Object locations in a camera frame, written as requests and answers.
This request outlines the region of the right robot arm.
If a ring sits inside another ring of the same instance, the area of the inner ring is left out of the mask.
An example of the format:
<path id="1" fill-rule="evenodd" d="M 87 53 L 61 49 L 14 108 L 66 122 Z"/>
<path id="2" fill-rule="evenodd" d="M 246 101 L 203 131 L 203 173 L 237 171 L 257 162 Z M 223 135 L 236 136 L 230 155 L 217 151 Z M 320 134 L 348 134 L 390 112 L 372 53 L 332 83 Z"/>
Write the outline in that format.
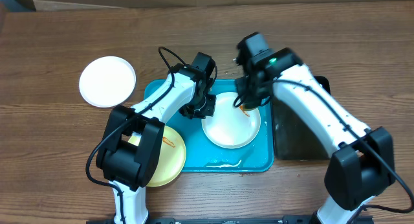
<path id="1" fill-rule="evenodd" d="M 372 130 L 346 111 L 289 48 L 271 49 L 258 32 L 237 44 L 234 106 L 245 110 L 273 98 L 286 104 L 313 132 L 330 158 L 325 174 L 329 196 L 311 223 L 354 223 L 372 198 L 395 182 L 393 139 L 383 127 Z"/>

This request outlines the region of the yellow plate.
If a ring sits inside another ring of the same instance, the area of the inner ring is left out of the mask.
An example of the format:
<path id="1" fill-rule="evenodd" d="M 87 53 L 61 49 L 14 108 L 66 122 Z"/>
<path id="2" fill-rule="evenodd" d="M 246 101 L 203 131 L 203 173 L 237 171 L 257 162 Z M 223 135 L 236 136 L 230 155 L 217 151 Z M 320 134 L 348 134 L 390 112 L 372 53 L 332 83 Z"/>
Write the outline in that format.
<path id="1" fill-rule="evenodd" d="M 148 187 L 158 187 L 172 182 L 181 173 L 186 162 L 186 146 L 177 131 L 164 127 L 160 157 Z"/>

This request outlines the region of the green yellow sponge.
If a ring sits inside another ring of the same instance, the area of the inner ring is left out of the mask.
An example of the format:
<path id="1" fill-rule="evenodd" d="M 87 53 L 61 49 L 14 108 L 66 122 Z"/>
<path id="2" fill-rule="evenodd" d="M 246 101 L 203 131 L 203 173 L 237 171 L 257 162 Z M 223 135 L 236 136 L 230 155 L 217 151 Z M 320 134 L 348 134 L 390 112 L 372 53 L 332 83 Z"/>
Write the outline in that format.
<path id="1" fill-rule="evenodd" d="M 256 103 L 253 103 L 253 102 L 245 102 L 242 105 L 242 108 L 243 108 L 243 110 L 250 111 L 250 110 L 253 110 L 253 109 L 257 108 L 258 106 L 259 106 L 259 104 L 256 104 Z"/>

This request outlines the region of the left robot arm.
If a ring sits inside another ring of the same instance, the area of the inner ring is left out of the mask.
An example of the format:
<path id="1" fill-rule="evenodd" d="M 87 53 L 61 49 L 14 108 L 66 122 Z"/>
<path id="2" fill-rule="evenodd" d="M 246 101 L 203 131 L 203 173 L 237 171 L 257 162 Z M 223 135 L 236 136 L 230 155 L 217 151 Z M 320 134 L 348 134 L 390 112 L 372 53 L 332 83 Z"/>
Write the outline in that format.
<path id="1" fill-rule="evenodd" d="M 216 97 L 209 91 L 216 78 L 213 58 L 200 52 L 191 64 L 169 66 L 165 82 L 145 100 L 112 109 L 85 166 L 90 181 L 113 189 L 116 213 L 110 223 L 147 223 L 145 188 L 159 162 L 165 124 L 175 113 L 213 116 Z"/>

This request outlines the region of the white plate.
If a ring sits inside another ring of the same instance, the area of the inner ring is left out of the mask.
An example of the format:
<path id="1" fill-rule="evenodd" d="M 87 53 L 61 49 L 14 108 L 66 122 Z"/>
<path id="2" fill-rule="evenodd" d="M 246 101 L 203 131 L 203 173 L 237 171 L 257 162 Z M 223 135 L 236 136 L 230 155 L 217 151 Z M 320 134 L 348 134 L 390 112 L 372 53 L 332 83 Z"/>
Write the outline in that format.
<path id="1" fill-rule="evenodd" d="M 236 98 L 236 92 L 218 94 L 213 116 L 201 120 L 207 138 L 226 149 L 246 146 L 254 140 L 261 126 L 259 110 L 248 111 L 241 106 L 234 107 Z"/>
<path id="2" fill-rule="evenodd" d="M 117 56 L 95 59 L 84 68 L 79 79 L 82 98 L 95 107 L 113 107 L 125 102 L 135 90 L 136 73 L 132 65 Z"/>

